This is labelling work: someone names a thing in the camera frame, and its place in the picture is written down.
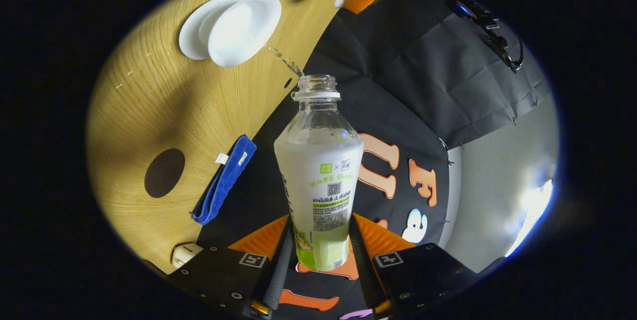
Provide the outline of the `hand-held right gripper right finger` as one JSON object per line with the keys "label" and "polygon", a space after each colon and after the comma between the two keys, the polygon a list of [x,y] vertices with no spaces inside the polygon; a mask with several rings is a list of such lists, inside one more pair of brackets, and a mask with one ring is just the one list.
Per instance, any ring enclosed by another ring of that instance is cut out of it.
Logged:
{"label": "hand-held right gripper right finger", "polygon": [[349,238],[363,297],[375,317],[420,317],[478,279],[435,243],[416,246],[356,213]]}

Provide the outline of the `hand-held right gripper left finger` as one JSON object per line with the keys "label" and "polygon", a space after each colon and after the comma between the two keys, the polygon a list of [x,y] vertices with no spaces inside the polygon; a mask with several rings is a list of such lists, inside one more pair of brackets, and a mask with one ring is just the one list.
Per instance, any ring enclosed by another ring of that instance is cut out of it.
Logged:
{"label": "hand-held right gripper left finger", "polygon": [[293,225],[282,216],[222,247],[216,241],[169,275],[223,320],[270,320],[279,306],[293,252]]}

